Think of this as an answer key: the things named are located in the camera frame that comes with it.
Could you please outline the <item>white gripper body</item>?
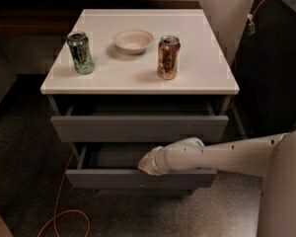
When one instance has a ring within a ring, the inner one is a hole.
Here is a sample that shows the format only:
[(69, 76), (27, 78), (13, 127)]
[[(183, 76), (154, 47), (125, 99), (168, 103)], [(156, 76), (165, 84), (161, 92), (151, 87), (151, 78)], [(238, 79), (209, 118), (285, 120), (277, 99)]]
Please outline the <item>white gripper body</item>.
[(158, 146), (158, 152), (155, 158), (147, 161), (149, 170), (153, 173), (152, 176), (162, 176), (170, 172), (169, 166), (165, 161), (165, 147)]

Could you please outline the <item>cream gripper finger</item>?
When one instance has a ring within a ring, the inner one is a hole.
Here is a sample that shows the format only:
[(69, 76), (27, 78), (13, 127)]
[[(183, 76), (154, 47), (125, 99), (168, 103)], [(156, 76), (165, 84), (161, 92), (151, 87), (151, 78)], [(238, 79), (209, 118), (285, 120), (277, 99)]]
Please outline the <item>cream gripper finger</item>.
[(141, 170), (142, 172), (152, 176), (153, 173), (149, 170), (147, 162), (146, 161), (140, 161), (138, 164), (138, 169)]
[(152, 160), (155, 158), (156, 153), (158, 152), (158, 148), (154, 148), (151, 151), (149, 151), (144, 157), (143, 160), (147, 161), (147, 160)]

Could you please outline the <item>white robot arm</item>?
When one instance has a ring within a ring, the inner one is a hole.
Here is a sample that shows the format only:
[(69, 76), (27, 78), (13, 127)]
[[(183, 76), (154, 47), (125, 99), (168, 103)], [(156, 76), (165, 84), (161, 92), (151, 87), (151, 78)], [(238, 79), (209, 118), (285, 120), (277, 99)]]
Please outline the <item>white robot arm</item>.
[(206, 146), (191, 137), (150, 150), (151, 176), (207, 168), (262, 177), (257, 237), (296, 237), (296, 130)]

